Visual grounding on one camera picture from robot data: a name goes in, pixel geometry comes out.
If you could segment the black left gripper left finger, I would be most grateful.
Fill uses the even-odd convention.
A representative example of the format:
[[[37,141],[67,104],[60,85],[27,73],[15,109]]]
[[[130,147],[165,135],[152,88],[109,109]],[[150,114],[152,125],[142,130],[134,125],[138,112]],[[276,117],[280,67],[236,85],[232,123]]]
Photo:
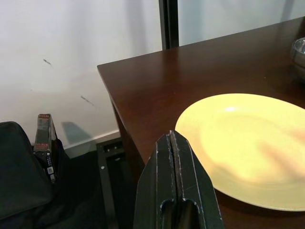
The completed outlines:
[[[172,229],[175,218],[176,184],[173,150],[170,135],[160,137],[155,143],[139,178],[134,229]]]

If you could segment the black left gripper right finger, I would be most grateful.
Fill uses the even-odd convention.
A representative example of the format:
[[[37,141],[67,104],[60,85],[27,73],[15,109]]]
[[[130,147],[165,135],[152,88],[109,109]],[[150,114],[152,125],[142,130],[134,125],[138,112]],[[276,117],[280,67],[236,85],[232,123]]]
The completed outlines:
[[[224,223],[207,172],[188,140],[170,133],[176,183],[176,229],[222,229]]]

